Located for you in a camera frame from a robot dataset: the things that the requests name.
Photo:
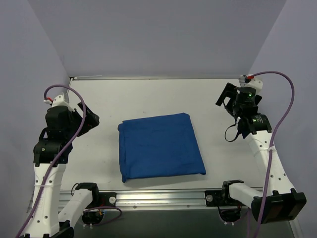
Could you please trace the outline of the blue surgical drape cloth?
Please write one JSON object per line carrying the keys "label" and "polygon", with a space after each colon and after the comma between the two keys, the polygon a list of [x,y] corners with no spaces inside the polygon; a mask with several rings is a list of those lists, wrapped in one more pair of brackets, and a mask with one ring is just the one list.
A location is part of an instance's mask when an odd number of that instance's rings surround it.
{"label": "blue surgical drape cloth", "polygon": [[207,173],[189,114],[124,120],[117,129],[123,183]]}

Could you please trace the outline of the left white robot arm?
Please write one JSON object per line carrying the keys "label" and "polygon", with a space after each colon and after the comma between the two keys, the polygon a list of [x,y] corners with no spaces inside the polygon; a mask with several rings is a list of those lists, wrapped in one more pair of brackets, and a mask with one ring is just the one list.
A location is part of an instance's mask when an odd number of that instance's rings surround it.
{"label": "left white robot arm", "polygon": [[99,204],[96,183],[80,183],[62,211],[58,211],[62,178],[76,137],[87,133],[99,124],[99,117],[81,100],[83,114],[69,104],[68,96],[61,94],[53,100],[44,98],[50,105],[42,130],[34,147],[34,196],[32,208],[19,238],[71,238],[74,226],[88,208]]}

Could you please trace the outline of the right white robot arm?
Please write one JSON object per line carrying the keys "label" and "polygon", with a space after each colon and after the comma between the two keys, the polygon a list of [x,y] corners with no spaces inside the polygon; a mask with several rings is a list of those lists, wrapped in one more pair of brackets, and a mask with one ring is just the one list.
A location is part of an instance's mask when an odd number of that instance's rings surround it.
{"label": "right white robot arm", "polygon": [[282,166],[277,149],[271,141],[273,130],[266,115],[259,113],[258,95],[262,82],[256,79],[237,87],[227,83],[217,106],[224,106],[235,119],[237,135],[246,140],[260,174],[265,177],[262,192],[247,186],[241,180],[224,181],[220,199],[230,205],[239,202],[251,209],[261,224],[294,220],[305,206],[307,199],[297,192]]}

